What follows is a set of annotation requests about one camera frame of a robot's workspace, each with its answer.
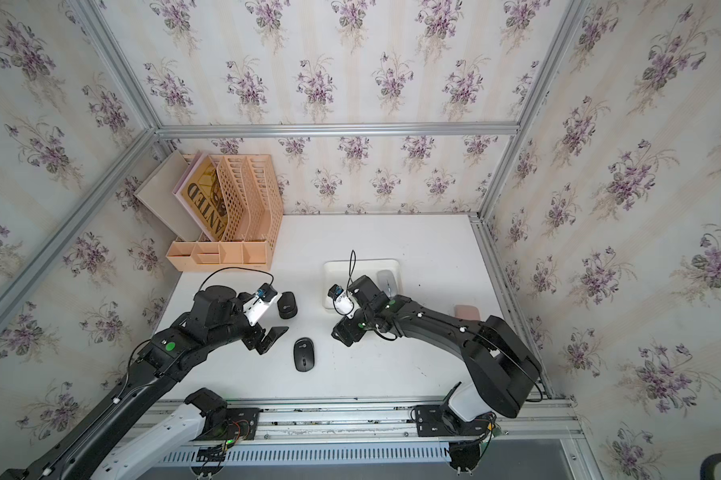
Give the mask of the silver slim mouse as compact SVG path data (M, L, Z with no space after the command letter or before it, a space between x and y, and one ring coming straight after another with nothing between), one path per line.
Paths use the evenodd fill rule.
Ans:
M380 270L377 273L377 278L380 290L382 290L382 292L384 292L384 294L386 294L388 298L394 298L399 294L398 282L396 274L393 270Z

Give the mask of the small black Lecoo mouse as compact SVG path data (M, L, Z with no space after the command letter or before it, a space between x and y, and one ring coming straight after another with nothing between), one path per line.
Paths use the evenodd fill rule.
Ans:
M278 316L280 319L289 320L298 315L298 303L292 291L284 292L278 298Z

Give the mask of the black Lecoo scroll mouse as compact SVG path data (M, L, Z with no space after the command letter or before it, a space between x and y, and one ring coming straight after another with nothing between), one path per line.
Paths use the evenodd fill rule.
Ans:
M312 370L316 365L314 342L308 337L300 338L294 342L294 368L300 373Z

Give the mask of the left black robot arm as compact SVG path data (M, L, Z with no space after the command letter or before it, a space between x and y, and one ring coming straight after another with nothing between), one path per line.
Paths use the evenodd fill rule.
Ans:
M242 341L262 355L286 333L258 320L278 301L265 283L254 293L210 286L194 294L190 311L142 342L124 379L63 440L25 468L10 468L2 479L92 479L112 472L102 462L158 400L182 382L218 348Z

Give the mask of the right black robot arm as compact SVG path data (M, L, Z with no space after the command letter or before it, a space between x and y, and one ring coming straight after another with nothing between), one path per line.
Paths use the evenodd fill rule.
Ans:
M516 418L540 388L540 361L498 316L456 318L404 295L388 296L366 275L346 287L334 284L326 297L342 315L332 338L348 347L374 332L389 341L419 340L463 360L471 382L457 386L446 403L446 412L462 422L489 412Z

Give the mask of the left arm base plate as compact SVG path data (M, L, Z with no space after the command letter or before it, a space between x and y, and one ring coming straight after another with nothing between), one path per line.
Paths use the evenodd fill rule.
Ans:
M202 431L194 441L254 440L260 409L226 408L204 418Z

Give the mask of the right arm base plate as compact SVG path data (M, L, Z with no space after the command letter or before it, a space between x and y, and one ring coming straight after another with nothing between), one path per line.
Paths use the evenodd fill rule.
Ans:
M497 420L496 415L489 412L465 421L445 406L435 404L414 406L410 416L417 435L422 438L479 437L486 435Z

